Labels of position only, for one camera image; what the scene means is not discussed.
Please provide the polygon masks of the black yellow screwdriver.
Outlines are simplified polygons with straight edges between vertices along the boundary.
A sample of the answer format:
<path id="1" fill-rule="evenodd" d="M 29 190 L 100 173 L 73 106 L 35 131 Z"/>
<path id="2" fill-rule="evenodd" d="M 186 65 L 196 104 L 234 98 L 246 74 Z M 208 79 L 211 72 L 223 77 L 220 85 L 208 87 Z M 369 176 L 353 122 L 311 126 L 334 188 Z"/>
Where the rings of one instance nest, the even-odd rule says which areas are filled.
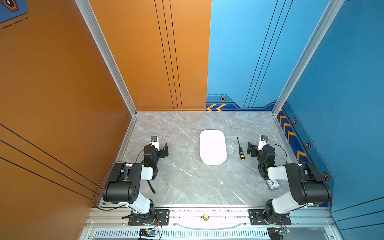
<path id="1" fill-rule="evenodd" d="M 244 154 L 244 151 L 240 145 L 240 141 L 239 141 L 239 137 L 237 137 L 237 141 L 238 141 L 238 145 L 239 145 L 239 155 L 240 155 L 240 159 L 241 161 L 244 161 L 245 160 L 245 154 Z"/>

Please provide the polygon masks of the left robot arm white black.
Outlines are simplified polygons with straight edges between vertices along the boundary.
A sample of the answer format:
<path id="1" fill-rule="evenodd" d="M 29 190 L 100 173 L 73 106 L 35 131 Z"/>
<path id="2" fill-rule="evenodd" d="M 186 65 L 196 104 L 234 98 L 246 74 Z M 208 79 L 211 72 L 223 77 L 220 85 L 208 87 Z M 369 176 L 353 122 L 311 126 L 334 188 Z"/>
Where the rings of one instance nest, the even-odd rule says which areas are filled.
<path id="1" fill-rule="evenodd" d="M 102 196 L 106 202 L 131 209 L 128 218 L 150 225 L 156 219 L 155 205 L 140 193 L 140 186 L 142 181 L 156 179 L 159 160 L 169 156 L 169 147 L 165 145 L 157 149 L 150 144 L 144 147 L 143 154 L 144 160 L 141 163 L 114 164 Z"/>

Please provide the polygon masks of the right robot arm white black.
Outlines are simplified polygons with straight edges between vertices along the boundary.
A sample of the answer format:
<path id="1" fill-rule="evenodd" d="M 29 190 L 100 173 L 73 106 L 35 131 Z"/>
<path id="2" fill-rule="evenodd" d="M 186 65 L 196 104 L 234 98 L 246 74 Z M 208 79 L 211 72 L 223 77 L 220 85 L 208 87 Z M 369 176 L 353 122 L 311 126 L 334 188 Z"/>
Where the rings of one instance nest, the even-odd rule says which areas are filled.
<path id="1" fill-rule="evenodd" d="M 267 201 L 259 214 L 269 225 L 285 224 L 292 211 L 310 204 L 318 205 L 332 201 L 332 191 L 315 164 L 275 165 L 275 148 L 272 145 L 256 146 L 248 143 L 247 153 L 258 160 L 258 170 L 266 181 L 287 181 L 289 191 Z"/>

